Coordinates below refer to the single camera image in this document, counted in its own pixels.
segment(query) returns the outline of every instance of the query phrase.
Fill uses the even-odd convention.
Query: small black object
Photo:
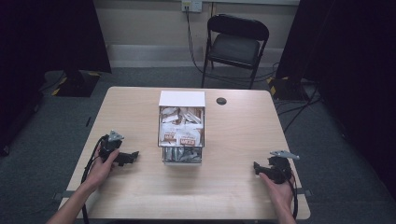
[[[216,102],[217,102],[219,105],[225,105],[225,104],[227,104],[227,100],[224,99],[224,98],[222,98],[222,97],[219,97],[219,98],[216,100]]]
[[[85,127],[88,127],[90,125],[91,117],[88,118],[87,122],[85,123]]]
[[[66,69],[66,79],[58,85],[55,96],[91,97],[100,76],[92,76],[77,69]]]
[[[276,184],[283,184],[287,179],[291,179],[291,167],[289,160],[282,157],[271,157],[268,159],[271,168],[260,166],[257,162],[253,162],[253,168],[256,175],[265,173],[268,178],[274,180]]]
[[[99,156],[103,161],[106,161],[110,153],[119,148],[121,143],[120,139],[111,141],[109,140],[109,135],[105,135],[104,140],[100,143]],[[123,166],[125,163],[133,163],[137,159],[138,154],[138,151],[131,154],[120,152],[114,162],[117,162],[119,166]]]

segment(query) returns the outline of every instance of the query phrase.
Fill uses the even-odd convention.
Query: open cardboard box
[[[205,145],[205,92],[162,91],[158,146],[165,164],[201,164]]]

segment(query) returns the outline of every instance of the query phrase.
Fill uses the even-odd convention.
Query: wall
[[[95,0],[96,11],[108,45],[188,47],[188,24],[180,1]],[[211,13],[229,13],[262,21],[270,31],[264,52],[278,62],[285,47],[297,6],[203,2],[202,13],[190,13],[192,41],[205,45],[206,22]]]

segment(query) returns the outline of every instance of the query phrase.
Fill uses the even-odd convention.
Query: chair leg
[[[256,79],[257,69],[258,69],[258,66],[255,67],[255,68],[253,69],[253,71],[251,72],[251,75],[250,75],[250,85],[248,86],[248,88],[249,88],[250,90],[251,90],[251,88],[253,87],[254,79]]]
[[[203,87],[204,87],[204,84],[205,84],[206,68],[207,68],[207,58],[205,57],[205,62],[204,62],[204,72],[202,73],[202,82],[201,82],[201,88],[203,88]]]

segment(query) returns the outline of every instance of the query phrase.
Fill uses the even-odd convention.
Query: black cable
[[[215,3],[214,2],[212,2],[212,8],[211,8],[211,10],[210,10],[210,17],[213,17],[213,6],[215,5]]]
[[[306,101],[288,100],[288,101],[276,101],[274,105],[289,105],[289,104],[306,104]]]
[[[305,105],[301,106],[301,108],[300,108],[300,110],[298,111],[298,113],[294,116],[294,118],[291,120],[291,122],[289,122],[289,124],[288,124],[288,125],[286,126],[286,128],[283,130],[283,133],[286,133],[286,131],[288,130],[288,128],[290,127],[290,125],[297,119],[297,117],[301,114],[301,112],[303,112],[303,110],[306,109],[306,108],[312,103],[312,100],[314,99],[315,93],[317,93],[317,90],[318,90],[318,85],[315,87],[315,90],[314,90],[314,92],[312,93],[311,98],[309,98],[308,102],[307,102]]]
[[[320,96],[316,101],[311,102],[309,105],[314,105],[314,104],[316,104],[317,102],[319,102],[320,100],[321,100],[321,96]],[[293,109],[289,109],[289,110],[286,110],[286,111],[282,111],[282,112],[280,112],[280,113],[277,114],[277,115],[280,116],[280,115],[289,113],[289,112],[291,112],[291,111],[301,109],[301,108],[304,107],[304,106],[305,106],[305,105],[302,105],[302,106],[295,107],[295,108],[293,108]]]
[[[289,105],[289,104],[305,104],[305,102],[304,102],[304,101],[274,102],[274,105],[277,105],[276,111],[277,111],[282,105]]]
[[[213,75],[213,74],[210,74],[210,73],[206,74],[206,77],[213,78],[213,79],[216,79],[216,80],[220,80],[220,81],[223,81],[223,82],[232,83],[234,85],[238,85],[238,86],[242,86],[242,87],[247,87],[246,85],[243,85],[243,84],[240,84],[240,83],[237,83],[237,82],[233,82],[231,80],[226,80],[227,78],[219,78],[216,75]]]
[[[98,140],[98,142],[96,143],[95,148],[93,149],[93,152],[92,152],[92,154],[91,154],[90,160],[88,161],[87,166],[84,168],[84,174],[82,175],[82,178],[81,178],[81,184],[84,183],[84,181],[87,179],[87,175],[88,175],[88,172],[89,172],[90,169],[91,169],[91,166],[92,166],[92,164],[93,164],[93,161],[96,160],[96,159],[98,158],[98,157],[95,157],[96,149],[98,148],[99,144],[100,144],[103,140],[105,140],[107,137],[108,137],[108,135],[102,136],[102,137]],[[89,221],[89,219],[88,219],[87,206],[84,204],[84,205],[82,206],[81,210],[82,210],[82,217],[84,218],[84,223],[85,223],[85,224],[89,224],[90,221]]]
[[[186,18],[187,18],[187,25],[188,25],[188,38],[189,38],[189,48],[190,48],[190,56],[192,59],[192,62],[194,63],[195,67],[198,69],[198,71],[200,71],[201,73],[203,73],[203,71],[201,71],[201,69],[199,69],[198,65],[195,62],[195,57],[194,57],[194,52],[193,52],[193,44],[192,44],[192,36],[191,36],[191,29],[190,29],[190,9],[188,7],[184,7],[185,11],[186,11]]]
[[[293,193],[293,197],[294,197],[293,217],[294,217],[294,219],[296,219],[297,218],[297,213],[298,213],[297,183],[296,183],[296,178],[295,178],[294,174],[291,174],[291,175],[294,178],[295,187],[293,186],[293,184],[291,184],[289,179],[288,179],[288,183],[289,183],[289,186],[291,188],[291,192]]]
[[[272,75],[273,73],[275,73],[275,72],[276,72],[276,71],[267,73],[267,74],[262,75],[262,76],[257,76],[256,79],[254,80],[254,82],[264,81],[264,80],[266,80],[267,77],[271,76],[271,75]],[[216,76],[216,77],[228,78],[228,79],[250,79],[250,77],[223,77],[223,76],[218,76],[218,75],[213,75],[213,74],[211,74],[211,75],[212,75],[212,76]],[[250,80],[246,80],[246,81],[244,81],[244,80],[239,80],[239,81],[241,81],[241,82],[250,82]]]

